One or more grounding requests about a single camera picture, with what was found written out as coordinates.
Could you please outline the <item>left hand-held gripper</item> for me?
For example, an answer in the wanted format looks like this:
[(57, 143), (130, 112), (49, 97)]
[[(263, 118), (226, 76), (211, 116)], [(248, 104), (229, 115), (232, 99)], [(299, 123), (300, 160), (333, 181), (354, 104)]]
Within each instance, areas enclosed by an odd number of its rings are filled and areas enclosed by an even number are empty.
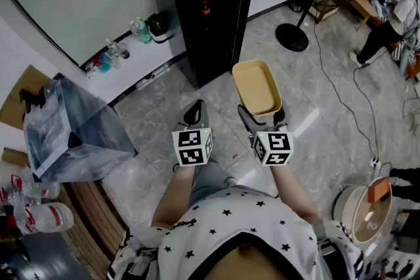
[[(200, 126), (188, 126), (195, 125), (198, 121)], [(213, 137), (204, 100), (193, 101), (178, 114), (178, 124), (172, 136), (181, 167), (207, 164), (213, 149)]]

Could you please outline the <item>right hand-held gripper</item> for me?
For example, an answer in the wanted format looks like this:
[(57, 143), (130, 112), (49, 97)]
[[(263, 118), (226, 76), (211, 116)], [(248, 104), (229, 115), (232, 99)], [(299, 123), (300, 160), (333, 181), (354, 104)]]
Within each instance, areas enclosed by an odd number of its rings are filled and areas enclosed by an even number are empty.
[(293, 133), (287, 129), (288, 119), (284, 108), (274, 114), (276, 130), (266, 130), (266, 123), (258, 122), (241, 104), (238, 115), (246, 130), (255, 134), (253, 151), (261, 166), (274, 167), (286, 165), (294, 153)]

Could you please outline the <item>tan rectangular tray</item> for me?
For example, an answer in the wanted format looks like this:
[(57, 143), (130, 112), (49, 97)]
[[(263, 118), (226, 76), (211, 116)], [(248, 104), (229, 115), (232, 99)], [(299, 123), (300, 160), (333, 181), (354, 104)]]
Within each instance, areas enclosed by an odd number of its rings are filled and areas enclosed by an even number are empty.
[(232, 75), (241, 103), (251, 115), (274, 115), (281, 110), (282, 98), (265, 61), (239, 62), (232, 68)]

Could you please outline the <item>black mini fridge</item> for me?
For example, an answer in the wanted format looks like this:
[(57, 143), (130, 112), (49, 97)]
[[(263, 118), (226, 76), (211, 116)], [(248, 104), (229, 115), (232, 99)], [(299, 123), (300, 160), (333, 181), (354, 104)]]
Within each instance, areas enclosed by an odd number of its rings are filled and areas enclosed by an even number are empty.
[(193, 87), (203, 87), (238, 63), (251, 0), (207, 0), (208, 31), (201, 18), (203, 0), (155, 1), (168, 15), (172, 53)]

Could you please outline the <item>person's right forearm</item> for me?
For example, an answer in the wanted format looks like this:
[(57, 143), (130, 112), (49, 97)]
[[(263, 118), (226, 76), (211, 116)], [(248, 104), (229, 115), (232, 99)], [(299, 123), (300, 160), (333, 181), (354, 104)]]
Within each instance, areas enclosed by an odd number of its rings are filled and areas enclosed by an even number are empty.
[(271, 166), (270, 170), (281, 201), (309, 224), (318, 223), (320, 221), (318, 209), (293, 171), (286, 165)]

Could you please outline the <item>person's left forearm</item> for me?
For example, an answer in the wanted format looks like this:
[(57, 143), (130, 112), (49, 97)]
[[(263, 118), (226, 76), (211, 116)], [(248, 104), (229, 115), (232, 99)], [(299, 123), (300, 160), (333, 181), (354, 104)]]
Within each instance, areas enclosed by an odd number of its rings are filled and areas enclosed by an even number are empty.
[(152, 217), (151, 227), (169, 229), (188, 210), (195, 167), (178, 168), (160, 199)]

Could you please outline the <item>black bag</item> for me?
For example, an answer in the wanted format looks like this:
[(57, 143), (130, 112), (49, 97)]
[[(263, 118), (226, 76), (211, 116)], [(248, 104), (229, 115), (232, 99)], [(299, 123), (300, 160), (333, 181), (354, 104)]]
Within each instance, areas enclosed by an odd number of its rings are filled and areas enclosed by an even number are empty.
[(145, 20), (145, 24), (157, 44), (163, 44), (174, 37), (173, 33), (169, 33), (169, 19), (165, 11), (153, 13)]

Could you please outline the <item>green plastic bottle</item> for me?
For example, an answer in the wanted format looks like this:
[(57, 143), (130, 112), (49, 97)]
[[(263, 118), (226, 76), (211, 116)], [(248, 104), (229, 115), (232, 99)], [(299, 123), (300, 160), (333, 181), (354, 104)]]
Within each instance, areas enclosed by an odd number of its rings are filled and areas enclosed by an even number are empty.
[(141, 17), (136, 18), (136, 31), (138, 35), (138, 40), (144, 44), (149, 44), (152, 42), (152, 36), (150, 35), (148, 26)]

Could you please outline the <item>clear plastic bottle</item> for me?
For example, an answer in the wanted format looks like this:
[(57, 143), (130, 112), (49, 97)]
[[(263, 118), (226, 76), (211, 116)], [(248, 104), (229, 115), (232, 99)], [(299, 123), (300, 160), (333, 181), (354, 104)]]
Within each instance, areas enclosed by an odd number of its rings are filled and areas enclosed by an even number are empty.
[(106, 39), (106, 45), (108, 47), (106, 54), (110, 58), (112, 67), (119, 70), (121, 68), (121, 62), (119, 61), (119, 56), (121, 54), (120, 46), (109, 38)]

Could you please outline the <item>red-label cola bottle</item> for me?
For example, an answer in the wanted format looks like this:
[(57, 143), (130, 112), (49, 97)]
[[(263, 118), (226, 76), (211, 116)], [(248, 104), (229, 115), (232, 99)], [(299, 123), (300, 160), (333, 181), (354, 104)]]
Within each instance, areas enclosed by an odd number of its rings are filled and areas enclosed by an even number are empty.
[(201, 2), (201, 18), (203, 22), (203, 29), (204, 31), (208, 31), (209, 29), (209, 14), (210, 14), (210, 7), (207, 0), (203, 0)]

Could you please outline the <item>white star-print shirt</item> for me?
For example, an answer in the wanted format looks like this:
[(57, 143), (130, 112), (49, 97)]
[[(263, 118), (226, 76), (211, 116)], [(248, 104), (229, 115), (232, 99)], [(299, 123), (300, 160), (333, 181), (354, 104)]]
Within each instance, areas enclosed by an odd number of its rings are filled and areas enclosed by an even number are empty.
[(202, 280), (242, 243), (283, 266), (292, 280), (358, 280), (364, 254), (338, 221), (313, 226), (251, 188), (232, 187), (194, 203), (169, 228), (127, 230), (108, 280)]

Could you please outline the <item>brown wooden block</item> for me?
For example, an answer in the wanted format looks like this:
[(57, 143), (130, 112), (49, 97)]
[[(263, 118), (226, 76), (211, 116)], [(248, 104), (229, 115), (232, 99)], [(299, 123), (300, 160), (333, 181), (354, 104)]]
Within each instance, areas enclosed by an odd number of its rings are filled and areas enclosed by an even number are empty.
[(381, 177), (373, 181), (367, 188), (367, 201), (374, 204), (385, 201), (391, 195), (389, 177)]

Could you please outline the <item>round white appliance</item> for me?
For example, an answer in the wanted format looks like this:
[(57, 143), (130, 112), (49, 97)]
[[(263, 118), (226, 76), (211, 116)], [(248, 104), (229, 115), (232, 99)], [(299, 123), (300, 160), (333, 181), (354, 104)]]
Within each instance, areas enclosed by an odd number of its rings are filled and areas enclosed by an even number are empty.
[(333, 219), (344, 225), (349, 236), (357, 244), (369, 243), (376, 238), (382, 231), (391, 210), (392, 191), (385, 201), (368, 203), (370, 184), (340, 185), (340, 193), (333, 207)]

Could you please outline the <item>wooden slat platform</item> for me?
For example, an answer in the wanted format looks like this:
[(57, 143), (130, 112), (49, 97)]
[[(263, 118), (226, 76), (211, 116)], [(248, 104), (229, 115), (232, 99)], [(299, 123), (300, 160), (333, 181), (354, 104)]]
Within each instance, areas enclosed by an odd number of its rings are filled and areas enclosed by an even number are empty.
[(127, 226), (100, 182), (63, 183), (58, 200), (73, 213), (63, 236), (93, 279), (105, 279)]

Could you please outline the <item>black stand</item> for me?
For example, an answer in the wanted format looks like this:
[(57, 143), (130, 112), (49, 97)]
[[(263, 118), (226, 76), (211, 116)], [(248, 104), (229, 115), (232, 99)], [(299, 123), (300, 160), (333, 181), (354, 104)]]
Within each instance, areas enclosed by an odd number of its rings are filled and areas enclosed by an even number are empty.
[(21, 103), (24, 103), (25, 113), (29, 114), (31, 112), (32, 106), (42, 108), (53, 93), (53, 89), (53, 84), (42, 86), (37, 94), (33, 94), (25, 89), (21, 89), (19, 92), (19, 99)]

